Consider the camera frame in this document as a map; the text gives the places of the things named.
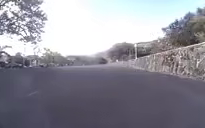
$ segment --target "retaining wall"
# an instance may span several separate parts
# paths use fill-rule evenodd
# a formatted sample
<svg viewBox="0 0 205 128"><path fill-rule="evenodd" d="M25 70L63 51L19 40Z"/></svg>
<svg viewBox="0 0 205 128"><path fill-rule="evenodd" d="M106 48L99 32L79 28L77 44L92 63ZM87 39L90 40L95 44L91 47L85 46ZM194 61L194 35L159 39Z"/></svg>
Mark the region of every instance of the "retaining wall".
<svg viewBox="0 0 205 128"><path fill-rule="evenodd" d="M116 64L205 79L205 42Z"/></svg>

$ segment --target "street lamp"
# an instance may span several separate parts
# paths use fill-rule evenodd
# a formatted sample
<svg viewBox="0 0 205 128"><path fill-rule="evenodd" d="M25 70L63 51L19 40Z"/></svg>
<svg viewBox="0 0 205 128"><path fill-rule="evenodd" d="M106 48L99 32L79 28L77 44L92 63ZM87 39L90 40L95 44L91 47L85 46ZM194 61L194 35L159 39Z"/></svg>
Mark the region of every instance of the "street lamp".
<svg viewBox="0 0 205 128"><path fill-rule="evenodd" d="M135 59L138 58L138 56L137 56L137 52L138 52L138 50L137 50L137 46L138 46L138 44L135 43L135 44L134 44L134 47L135 47Z"/></svg>

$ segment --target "vegetation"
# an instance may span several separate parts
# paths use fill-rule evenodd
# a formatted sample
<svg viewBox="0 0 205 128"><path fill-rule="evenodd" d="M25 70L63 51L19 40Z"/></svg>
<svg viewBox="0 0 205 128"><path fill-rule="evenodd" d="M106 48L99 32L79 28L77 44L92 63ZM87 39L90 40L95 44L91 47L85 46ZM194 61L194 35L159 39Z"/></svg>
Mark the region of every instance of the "vegetation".
<svg viewBox="0 0 205 128"><path fill-rule="evenodd" d="M40 9L43 0L0 0L0 36L14 36L20 41L36 44L41 41L41 33L47 20ZM3 50L9 46L0 46L0 59Z"/></svg>
<svg viewBox="0 0 205 128"><path fill-rule="evenodd" d="M205 41L205 7L196 13L187 13L162 29L169 43L175 46L187 46Z"/></svg>

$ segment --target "sky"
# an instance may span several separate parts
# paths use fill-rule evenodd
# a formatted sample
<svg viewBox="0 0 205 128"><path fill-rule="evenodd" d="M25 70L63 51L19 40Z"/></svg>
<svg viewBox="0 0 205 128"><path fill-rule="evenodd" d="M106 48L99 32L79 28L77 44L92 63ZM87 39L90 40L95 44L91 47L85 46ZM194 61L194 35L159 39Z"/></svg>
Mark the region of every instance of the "sky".
<svg viewBox="0 0 205 128"><path fill-rule="evenodd" d="M138 43L163 36L161 28L205 0L45 0L48 15L39 47L62 55L92 55L115 43ZM33 46L1 37L9 53L33 54Z"/></svg>

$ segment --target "asphalt road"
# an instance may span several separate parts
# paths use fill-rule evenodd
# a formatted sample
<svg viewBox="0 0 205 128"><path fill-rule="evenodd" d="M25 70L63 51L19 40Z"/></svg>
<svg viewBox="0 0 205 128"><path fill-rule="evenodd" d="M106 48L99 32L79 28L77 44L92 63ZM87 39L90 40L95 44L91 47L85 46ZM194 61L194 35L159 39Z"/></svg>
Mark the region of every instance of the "asphalt road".
<svg viewBox="0 0 205 128"><path fill-rule="evenodd" d="M0 70L2 128L205 128L205 82L128 68Z"/></svg>

